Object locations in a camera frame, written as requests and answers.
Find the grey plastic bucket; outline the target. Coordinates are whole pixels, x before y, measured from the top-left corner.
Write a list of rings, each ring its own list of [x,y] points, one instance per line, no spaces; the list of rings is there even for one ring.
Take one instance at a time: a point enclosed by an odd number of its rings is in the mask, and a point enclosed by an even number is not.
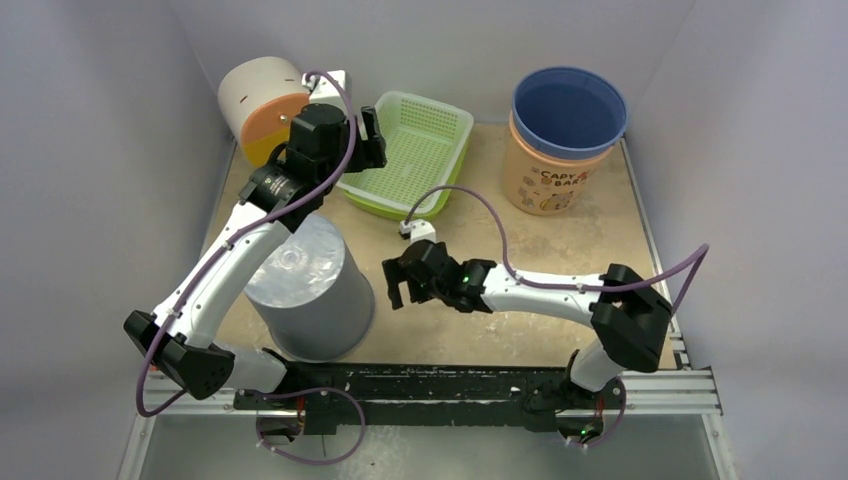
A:
[[[342,233],[313,213],[257,268],[244,293],[277,347],[310,363],[354,351],[373,324],[376,301]]]

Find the orange capybara bucket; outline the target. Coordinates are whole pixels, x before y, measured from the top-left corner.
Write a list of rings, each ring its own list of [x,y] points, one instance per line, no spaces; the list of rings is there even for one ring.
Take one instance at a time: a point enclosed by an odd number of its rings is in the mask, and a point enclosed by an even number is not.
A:
[[[559,159],[533,148],[520,135],[510,114],[501,188],[519,210],[537,216],[563,213],[584,190],[595,171],[613,152],[609,147],[585,160]]]

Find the blue plastic bucket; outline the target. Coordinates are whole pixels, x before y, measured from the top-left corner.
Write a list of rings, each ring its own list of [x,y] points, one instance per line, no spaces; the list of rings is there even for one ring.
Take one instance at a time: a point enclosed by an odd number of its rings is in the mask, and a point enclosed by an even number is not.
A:
[[[521,140],[562,161],[601,155],[623,136],[629,121],[626,101],[612,83],[567,66],[526,75],[513,91],[511,115]]]

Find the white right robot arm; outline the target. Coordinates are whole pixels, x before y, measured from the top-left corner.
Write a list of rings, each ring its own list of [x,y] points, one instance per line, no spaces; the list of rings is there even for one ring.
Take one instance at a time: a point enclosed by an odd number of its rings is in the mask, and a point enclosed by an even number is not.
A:
[[[658,370],[671,304],[631,268],[612,264],[601,274],[558,276],[511,271],[492,260],[458,262],[444,243],[418,240],[382,263],[393,309],[405,284],[413,303],[437,299],[462,313],[524,312],[564,319],[593,330],[561,381],[564,399],[584,407],[626,370]]]

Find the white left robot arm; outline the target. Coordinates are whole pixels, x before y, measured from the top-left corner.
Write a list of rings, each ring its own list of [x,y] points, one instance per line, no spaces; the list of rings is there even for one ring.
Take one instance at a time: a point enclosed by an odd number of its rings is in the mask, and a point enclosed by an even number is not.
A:
[[[124,321],[147,364],[179,395],[204,400],[224,387],[246,388],[275,409],[295,402],[298,382],[284,360],[218,346],[218,330],[258,267],[322,206],[339,177],[384,167],[385,150],[372,106],[348,117],[336,106],[309,104],[293,117],[288,139],[250,175],[198,264],[152,312],[134,310]]]

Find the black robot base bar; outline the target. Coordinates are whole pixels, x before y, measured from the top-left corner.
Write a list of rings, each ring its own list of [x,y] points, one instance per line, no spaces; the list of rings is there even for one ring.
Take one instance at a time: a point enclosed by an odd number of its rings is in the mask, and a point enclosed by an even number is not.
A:
[[[603,433],[606,410],[625,406],[620,380],[600,392],[568,381],[569,367],[305,363],[288,361],[269,393],[247,388],[234,407],[259,413],[290,410],[308,435],[342,425],[520,427],[565,436]]]

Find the green plastic basket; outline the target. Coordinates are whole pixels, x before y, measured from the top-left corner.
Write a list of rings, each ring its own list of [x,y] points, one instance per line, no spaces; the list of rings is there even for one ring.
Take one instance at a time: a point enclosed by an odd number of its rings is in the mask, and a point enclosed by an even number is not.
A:
[[[400,221],[428,190],[455,182],[474,117],[458,107],[399,91],[384,93],[375,109],[387,164],[345,174],[338,186],[354,206]]]

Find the white cylindrical drawer cabinet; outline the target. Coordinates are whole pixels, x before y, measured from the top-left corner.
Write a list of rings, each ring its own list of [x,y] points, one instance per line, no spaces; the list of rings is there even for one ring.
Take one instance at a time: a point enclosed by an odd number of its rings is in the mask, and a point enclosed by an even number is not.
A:
[[[291,120],[308,104],[309,92],[291,62],[265,56],[226,74],[217,98],[247,161],[261,167],[271,152],[289,139]]]

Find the aluminium frame rail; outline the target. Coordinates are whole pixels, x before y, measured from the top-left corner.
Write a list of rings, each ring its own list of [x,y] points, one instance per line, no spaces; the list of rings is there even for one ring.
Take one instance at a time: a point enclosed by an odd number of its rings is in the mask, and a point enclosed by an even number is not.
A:
[[[123,479],[734,479],[713,375],[688,365],[677,329],[660,369],[605,388],[605,411],[563,397],[565,358],[586,327],[496,317],[485,367],[305,364],[306,431],[292,403],[224,390],[138,419]]]

